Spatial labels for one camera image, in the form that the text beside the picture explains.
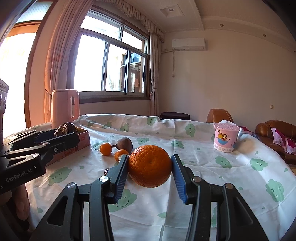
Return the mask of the person's hand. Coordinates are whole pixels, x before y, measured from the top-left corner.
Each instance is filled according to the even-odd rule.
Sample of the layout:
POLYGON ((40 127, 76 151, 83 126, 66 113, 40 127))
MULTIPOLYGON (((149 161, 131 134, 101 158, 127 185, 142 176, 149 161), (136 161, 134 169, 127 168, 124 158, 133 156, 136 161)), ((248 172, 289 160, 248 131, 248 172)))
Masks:
POLYGON ((16 221, 22 229, 27 230, 30 226, 28 223, 30 201, 25 184, 14 188, 10 193, 14 203, 13 208, 16 213, 16 221))

